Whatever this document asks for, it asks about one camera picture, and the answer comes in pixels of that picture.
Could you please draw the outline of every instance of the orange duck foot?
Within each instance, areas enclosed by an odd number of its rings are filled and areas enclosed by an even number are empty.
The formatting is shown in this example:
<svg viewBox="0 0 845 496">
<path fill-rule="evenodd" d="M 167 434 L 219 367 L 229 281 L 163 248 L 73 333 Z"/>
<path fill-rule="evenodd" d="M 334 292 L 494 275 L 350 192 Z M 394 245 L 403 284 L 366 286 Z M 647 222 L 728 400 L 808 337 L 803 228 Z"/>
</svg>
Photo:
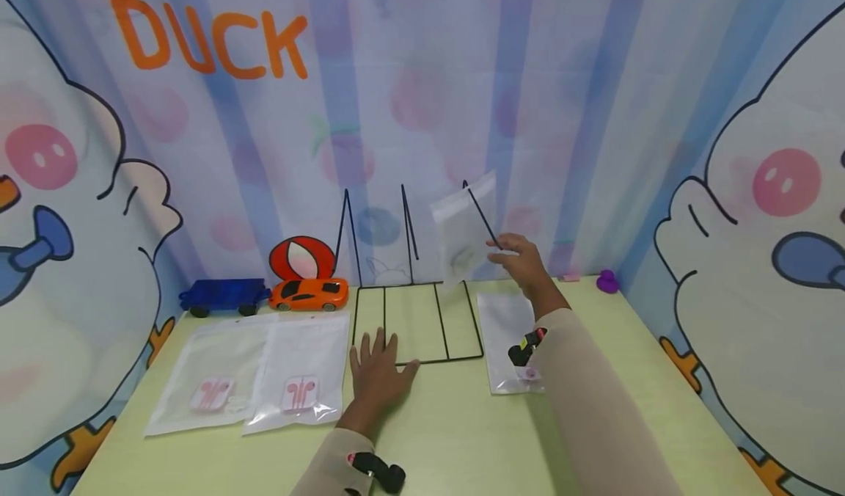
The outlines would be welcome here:
<svg viewBox="0 0 845 496">
<path fill-rule="evenodd" d="M 65 441 L 70 450 L 56 462 L 54 471 L 50 477 L 50 484 L 55 492 L 59 492 L 68 478 L 81 475 L 85 467 L 91 462 L 94 453 L 99 449 L 111 428 L 114 426 L 116 417 L 109 418 L 99 429 L 94 430 L 90 424 L 85 423 L 79 428 L 73 429 L 65 435 Z"/>
<path fill-rule="evenodd" d="M 672 342 L 665 336 L 660 337 L 660 346 L 663 348 L 663 351 L 666 351 L 669 359 L 672 360 L 674 365 L 680 370 L 681 374 L 684 375 L 684 378 L 687 379 L 689 385 L 692 386 L 692 389 L 695 390 L 697 394 L 700 394 L 701 383 L 695 378 L 694 374 L 695 369 L 699 366 L 698 357 L 695 356 L 695 353 L 688 351 L 685 355 L 680 355 Z"/>
<path fill-rule="evenodd" d="M 161 330 L 156 329 L 156 326 L 153 326 L 153 330 L 150 333 L 150 347 L 153 348 L 153 351 L 150 353 L 150 356 L 147 357 L 147 369 L 153 365 L 153 361 L 156 360 L 161 348 L 164 347 L 164 343 L 167 342 L 167 338 L 170 337 L 170 334 L 173 333 L 173 327 L 176 325 L 176 318 L 170 317 L 167 319 L 167 322 L 161 326 Z"/>
<path fill-rule="evenodd" d="M 793 496 L 791 492 L 788 492 L 780 485 L 789 476 L 789 473 L 783 468 L 782 464 L 771 457 L 763 457 L 758 463 L 757 459 L 754 459 L 754 456 L 751 456 L 745 448 L 740 448 L 739 452 L 745 458 L 745 461 L 750 464 L 751 468 L 754 469 L 755 474 L 763 481 L 763 485 L 772 493 L 772 496 Z"/>
</svg>

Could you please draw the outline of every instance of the cartoon duck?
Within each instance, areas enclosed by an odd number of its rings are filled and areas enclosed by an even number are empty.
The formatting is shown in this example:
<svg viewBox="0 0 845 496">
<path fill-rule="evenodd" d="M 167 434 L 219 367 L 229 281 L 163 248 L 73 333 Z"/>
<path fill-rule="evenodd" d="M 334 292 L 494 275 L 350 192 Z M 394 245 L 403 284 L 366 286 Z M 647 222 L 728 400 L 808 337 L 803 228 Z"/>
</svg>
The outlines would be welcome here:
<svg viewBox="0 0 845 496">
<path fill-rule="evenodd" d="M 165 175 L 124 160 L 111 107 L 7 0 L 0 46 L 0 470 L 63 438 L 69 474 L 107 431 L 89 420 L 158 335 L 156 253 L 182 218 Z"/>
<path fill-rule="evenodd" d="M 690 352 L 661 343 L 766 452 L 744 451 L 775 495 L 790 475 L 845 495 L 844 7 L 730 119 L 655 232 Z M 741 183 L 738 158 L 756 164 Z"/>
</svg>

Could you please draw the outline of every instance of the beige sleeve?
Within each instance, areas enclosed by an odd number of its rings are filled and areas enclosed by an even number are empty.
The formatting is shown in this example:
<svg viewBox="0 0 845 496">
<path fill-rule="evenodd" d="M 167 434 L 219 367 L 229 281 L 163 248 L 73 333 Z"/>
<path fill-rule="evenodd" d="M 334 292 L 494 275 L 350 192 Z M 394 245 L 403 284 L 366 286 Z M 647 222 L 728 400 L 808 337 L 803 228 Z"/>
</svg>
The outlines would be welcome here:
<svg viewBox="0 0 845 496">
<path fill-rule="evenodd" d="M 540 318 L 533 361 L 584 496 L 681 495 L 639 409 L 576 313 Z"/>
<path fill-rule="evenodd" d="M 290 496 L 347 496 L 346 489 L 369 495 L 372 478 L 352 468 L 350 453 L 373 452 L 373 443 L 352 430 L 335 428 L 317 450 Z"/>
</svg>

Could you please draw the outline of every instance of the clear plastic bag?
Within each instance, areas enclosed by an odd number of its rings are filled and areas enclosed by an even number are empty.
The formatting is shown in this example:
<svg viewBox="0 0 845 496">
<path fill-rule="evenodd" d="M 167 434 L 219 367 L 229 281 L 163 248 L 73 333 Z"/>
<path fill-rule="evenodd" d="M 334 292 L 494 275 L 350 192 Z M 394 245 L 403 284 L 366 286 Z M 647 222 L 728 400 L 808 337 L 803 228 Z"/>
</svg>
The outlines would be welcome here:
<svg viewBox="0 0 845 496">
<path fill-rule="evenodd" d="M 435 202 L 431 212 L 438 231 L 443 285 L 451 288 L 487 259 L 489 248 L 485 243 L 490 230 L 484 219 L 490 225 L 496 222 L 496 173 L 490 172 L 468 188 Z"/>
<path fill-rule="evenodd" d="M 343 412 L 349 313 L 273 325 L 271 350 L 244 435 L 289 424 L 324 424 Z"/>
<path fill-rule="evenodd" d="M 145 435 L 223 426 L 249 417 L 269 330 L 270 318 L 197 329 L 179 355 Z"/>
<path fill-rule="evenodd" d="M 530 302 L 519 294 L 478 294 L 480 333 L 484 340 L 484 358 L 494 395 L 539 393 L 545 391 L 543 380 L 532 361 L 522 368 L 513 366 L 508 350 L 534 329 Z"/>
</svg>

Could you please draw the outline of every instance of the blue toy truck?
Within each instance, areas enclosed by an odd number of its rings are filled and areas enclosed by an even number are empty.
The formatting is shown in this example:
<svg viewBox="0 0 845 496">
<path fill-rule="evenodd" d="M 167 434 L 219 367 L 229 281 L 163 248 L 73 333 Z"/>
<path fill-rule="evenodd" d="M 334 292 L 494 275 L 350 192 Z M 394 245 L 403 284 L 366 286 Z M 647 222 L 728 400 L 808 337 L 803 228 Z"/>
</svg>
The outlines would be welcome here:
<svg viewBox="0 0 845 496">
<path fill-rule="evenodd" d="M 260 278 L 250 280 L 196 280 L 189 291 L 179 295 L 183 311 L 205 318 L 210 311 L 235 311 L 252 316 L 259 302 L 269 296 Z"/>
</svg>

